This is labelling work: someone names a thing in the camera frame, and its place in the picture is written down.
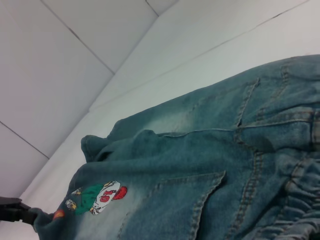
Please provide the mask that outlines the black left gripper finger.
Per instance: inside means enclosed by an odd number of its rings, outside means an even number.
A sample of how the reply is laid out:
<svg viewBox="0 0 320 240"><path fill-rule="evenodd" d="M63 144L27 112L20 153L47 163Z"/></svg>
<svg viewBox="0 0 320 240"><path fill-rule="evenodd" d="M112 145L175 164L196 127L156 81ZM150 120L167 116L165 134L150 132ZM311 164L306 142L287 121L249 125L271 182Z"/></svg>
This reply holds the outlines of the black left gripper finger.
<svg viewBox="0 0 320 240"><path fill-rule="evenodd" d="M1 208L0 220L5 222L20 222L33 225L38 214L28 209Z"/></svg>
<svg viewBox="0 0 320 240"><path fill-rule="evenodd" d="M0 197L0 212L25 212L30 207L22 202L20 198Z"/></svg>

